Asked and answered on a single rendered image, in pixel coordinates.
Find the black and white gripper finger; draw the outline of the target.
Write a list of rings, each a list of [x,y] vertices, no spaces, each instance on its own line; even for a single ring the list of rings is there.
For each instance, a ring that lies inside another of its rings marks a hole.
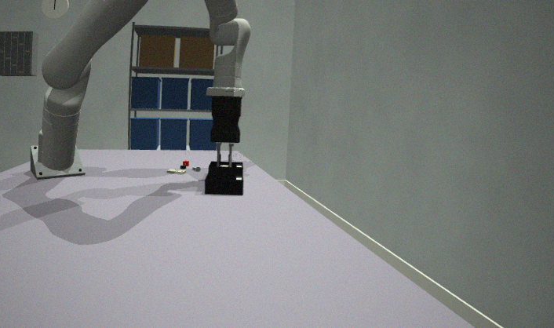
[[[231,167],[231,153],[232,153],[232,147],[234,147],[234,143],[229,143],[229,155],[228,155],[228,167]]]
[[[221,167],[221,143],[220,142],[216,142],[216,146],[217,146],[217,167]]]

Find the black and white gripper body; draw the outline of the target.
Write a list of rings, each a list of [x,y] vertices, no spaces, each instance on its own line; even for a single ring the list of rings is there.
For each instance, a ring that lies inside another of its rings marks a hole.
[[[214,77],[213,87],[206,89],[206,95],[212,98],[213,127],[210,132],[210,141],[239,143],[240,129],[238,123],[241,116],[242,97],[245,96],[241,78]],[[228,97],[224,97],[224,95]]]

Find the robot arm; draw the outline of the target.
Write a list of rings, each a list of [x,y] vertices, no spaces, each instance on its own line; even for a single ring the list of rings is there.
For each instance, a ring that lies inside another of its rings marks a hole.
[[[44,96],[42,129],[38,134],[38,162],[46,168],[63,170],[74,163],[91,58],[147,2],[89,0],[71,29],[46,55],[42,75],[49,88]],[[250,25],[244,19],[235,19],[238,14],[236,0],[205,0],[205,3],[210,15],[211,42],[216,46],[234,46],[231,52],[215,58],[214,77],[241,78]]]

